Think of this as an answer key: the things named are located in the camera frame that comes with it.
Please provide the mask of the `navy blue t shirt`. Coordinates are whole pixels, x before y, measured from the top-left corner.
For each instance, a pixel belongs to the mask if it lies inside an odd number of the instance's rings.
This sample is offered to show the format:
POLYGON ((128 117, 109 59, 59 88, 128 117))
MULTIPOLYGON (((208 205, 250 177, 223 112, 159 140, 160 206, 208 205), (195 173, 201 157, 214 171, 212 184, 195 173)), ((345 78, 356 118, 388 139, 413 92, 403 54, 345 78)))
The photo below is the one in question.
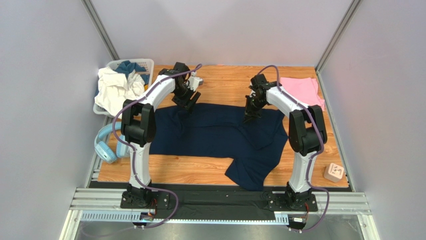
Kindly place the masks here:
POLYGON ((178 106, 155 111, 156 135, 150 154, 231 158, 225 175, 248 191, 262 191, 280 163, 288 141, 285 115, 264 109, 243 122, 244 107, 198 103, 192 113, 178 106))

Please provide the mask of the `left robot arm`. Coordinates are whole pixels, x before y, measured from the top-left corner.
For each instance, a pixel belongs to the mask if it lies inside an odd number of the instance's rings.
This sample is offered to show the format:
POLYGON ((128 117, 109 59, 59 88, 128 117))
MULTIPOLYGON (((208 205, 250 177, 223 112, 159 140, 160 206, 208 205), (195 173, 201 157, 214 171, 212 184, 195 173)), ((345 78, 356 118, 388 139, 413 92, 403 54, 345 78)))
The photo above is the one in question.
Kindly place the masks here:
POLYGON ((159 189, 152 187, 149 171, 150 146, 157 133, 155 111, 167 95, 172 101, 192 113, 203 80, 186 64, 176 62, 171 69, 162 69, 155 82, 138 100, 125 100, 121 112, 121 142, 130 148, 131 175, 122 193, 122 209, 154 208, 159 189))

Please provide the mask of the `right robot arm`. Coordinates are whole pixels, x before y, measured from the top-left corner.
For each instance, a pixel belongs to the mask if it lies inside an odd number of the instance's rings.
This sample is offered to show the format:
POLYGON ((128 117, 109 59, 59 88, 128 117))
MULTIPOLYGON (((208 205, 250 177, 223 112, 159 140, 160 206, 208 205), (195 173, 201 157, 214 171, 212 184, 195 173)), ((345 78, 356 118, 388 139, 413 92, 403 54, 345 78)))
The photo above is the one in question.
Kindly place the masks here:
POLYGON ((311 177, 317 156, 327 142, 324 115, 319 105, 308 106, 289 94, 279 81, 268 82, 259 73, 250 80, 243 122, 259 119, 266 105, 277 107, 289 119, 288 141, 294 151, 293 169, 281 201, 290 210, 305 210, 313 201, 311 177))

